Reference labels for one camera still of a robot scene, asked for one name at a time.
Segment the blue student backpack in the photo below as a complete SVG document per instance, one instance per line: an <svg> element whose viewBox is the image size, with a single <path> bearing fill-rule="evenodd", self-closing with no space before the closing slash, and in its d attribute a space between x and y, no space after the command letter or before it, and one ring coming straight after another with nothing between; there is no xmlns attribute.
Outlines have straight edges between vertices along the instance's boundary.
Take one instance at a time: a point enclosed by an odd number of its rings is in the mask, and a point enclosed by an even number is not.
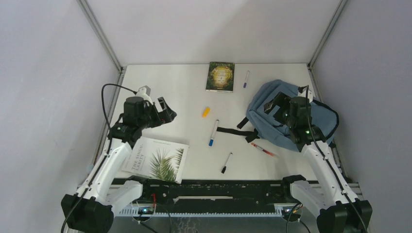
<svg viewBox="0 0 412 233"><path fill-rule="evenodd" d="M274 80L254 95L236 129L218 127L217 131L244 136L248 143L264 139L301 152L314 140L331 144L338 126L338 113L311 96L306 87Z"/></svg>

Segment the white marker purple cap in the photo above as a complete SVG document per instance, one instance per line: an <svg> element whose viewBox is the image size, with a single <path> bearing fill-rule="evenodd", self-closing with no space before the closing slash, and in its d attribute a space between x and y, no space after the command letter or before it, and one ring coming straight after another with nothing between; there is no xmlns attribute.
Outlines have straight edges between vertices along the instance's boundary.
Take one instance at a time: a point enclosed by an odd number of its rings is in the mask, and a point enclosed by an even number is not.
<svg viewBox="0 0 412 233"><path fill-rule="evenodd" d="M246 75L245 75L245 79L244 79L244 83L243 83L243 88L246 88L246 87L247 87L247 81L248 81L249 75L250 75L250 71L248 70L248 71L246 72Z"/></svg>

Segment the white palm leaf book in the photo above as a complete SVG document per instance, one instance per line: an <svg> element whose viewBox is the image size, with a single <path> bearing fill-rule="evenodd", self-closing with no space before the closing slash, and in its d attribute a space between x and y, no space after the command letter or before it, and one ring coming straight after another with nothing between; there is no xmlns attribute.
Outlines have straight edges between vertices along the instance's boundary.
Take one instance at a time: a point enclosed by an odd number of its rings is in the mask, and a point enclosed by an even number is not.
<svg viewBox="0 0 412 233"><path fill-rule="evenodd" d="M141 137L121 170L148 179L181 183L189 145Z"/></svg>

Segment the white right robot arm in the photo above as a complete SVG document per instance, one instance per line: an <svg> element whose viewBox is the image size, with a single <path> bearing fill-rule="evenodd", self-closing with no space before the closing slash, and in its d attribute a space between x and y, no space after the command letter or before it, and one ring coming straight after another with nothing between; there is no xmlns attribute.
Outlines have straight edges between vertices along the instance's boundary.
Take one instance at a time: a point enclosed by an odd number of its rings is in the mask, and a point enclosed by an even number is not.
<svg viewBox="0 0 412 233"><path fill-rule="evenodd" d="M265 113L279 107L273 117L289 129L292 142L309 162L322 194L304 180L281 188L287 202L298 200L316 217L321 233L366 233L372 215L369 201L360 200L340 173L321 129L312 123L310 99L280 92L266 103Z"/></svg>

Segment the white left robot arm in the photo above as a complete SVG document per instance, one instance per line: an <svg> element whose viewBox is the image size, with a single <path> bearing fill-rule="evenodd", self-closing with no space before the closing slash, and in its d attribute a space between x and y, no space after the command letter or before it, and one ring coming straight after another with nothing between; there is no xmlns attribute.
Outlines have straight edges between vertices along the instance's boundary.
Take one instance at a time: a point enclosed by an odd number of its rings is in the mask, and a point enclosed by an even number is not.
<svg viewBox="0 0 412 233"><path fill-rule="evenodd" d="M159 97L158 102L161 111L146 94L126 99L123 113L107 136L107 149L76 192L64 195L61 201L65 216L61 232L69 228L84 233L106 233L126 205L136 199L147 202L151 198L151 188L137 181L125 182L111 195L108 191L124 160L141 138L142 131L170 123L177 116L163 97Z"/></svg>

